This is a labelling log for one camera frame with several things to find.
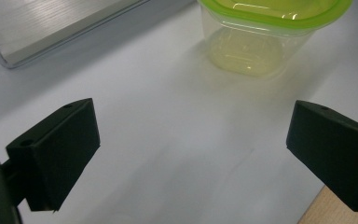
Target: white tabletop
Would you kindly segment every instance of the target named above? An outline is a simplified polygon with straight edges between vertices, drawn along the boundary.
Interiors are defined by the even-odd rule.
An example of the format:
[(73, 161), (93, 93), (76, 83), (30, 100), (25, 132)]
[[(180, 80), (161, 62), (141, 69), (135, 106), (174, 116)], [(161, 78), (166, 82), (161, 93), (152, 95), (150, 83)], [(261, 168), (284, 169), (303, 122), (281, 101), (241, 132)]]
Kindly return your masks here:
[(278, 77), (216, 68), (200, 6), (151, 0), (14, 70), (0, 65), (5, 146), (92, 97), (101, 147), (58, 213), (25, 224), (296, 223), (323, 183), (288, 149), (297, 99), (358, 121), (358, 1)]

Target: green lid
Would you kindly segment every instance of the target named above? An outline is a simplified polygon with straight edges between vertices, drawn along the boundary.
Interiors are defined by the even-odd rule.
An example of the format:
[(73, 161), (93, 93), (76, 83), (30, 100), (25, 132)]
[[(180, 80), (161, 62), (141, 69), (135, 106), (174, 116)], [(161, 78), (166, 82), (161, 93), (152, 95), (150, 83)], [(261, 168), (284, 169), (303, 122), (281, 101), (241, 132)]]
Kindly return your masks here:
[(351, 0), (199, 1), (221, 16), (292, 29), (325, 26), (338, 19), (351, 5)]

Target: container rim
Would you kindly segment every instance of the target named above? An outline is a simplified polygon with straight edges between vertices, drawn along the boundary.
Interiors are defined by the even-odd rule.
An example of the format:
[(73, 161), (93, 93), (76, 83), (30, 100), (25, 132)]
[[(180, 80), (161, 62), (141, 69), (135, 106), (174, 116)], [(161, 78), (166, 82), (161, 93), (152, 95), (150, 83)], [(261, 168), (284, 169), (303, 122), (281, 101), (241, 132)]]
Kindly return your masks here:
[(236, 19), (239, 21), (253, 21), (264, 23), (273, 26), (279, 26), (290, 29), (318, 29), (328, 25), (329, 23), (337, 20), (341, 17), (345, 11), (350, 7), (352, 0), (337, 0), (334, 5), (328, 8), (326, 11), (299, 20), (289, 20), (270, 15), (264, 15), (248, 11), (239, 11), (229, 7), (223, 7), (217, 1), (218, 0), (198, 0), (199, 3), (206, 7), (210, 12), (217, 15)]

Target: black object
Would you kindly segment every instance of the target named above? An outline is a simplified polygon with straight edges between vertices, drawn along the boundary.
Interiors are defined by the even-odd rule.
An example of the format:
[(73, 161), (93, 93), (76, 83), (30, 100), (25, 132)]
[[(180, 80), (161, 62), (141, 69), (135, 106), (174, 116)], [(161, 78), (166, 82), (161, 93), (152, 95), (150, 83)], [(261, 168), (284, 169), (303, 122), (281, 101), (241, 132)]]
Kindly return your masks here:
[(297, 101), (287, 147), (352, 211), (358, 212), (358, 123)]
[(0, 165), (0, 224), (21, 223), (24, 198), (32, 211), (59, 210), (99, 146), (92, 99), (61, 107), (16, 138)]

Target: food storage container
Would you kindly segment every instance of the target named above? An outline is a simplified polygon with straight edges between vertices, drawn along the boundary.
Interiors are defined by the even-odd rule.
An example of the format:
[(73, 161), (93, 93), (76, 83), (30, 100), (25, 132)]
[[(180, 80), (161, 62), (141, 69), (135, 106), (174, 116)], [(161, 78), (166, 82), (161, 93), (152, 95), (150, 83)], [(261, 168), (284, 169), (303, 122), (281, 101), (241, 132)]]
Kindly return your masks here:
[(282, 71), (316, 30), (351, 5), (351, 0), (198, 1), (211, 61), (250, 76)]

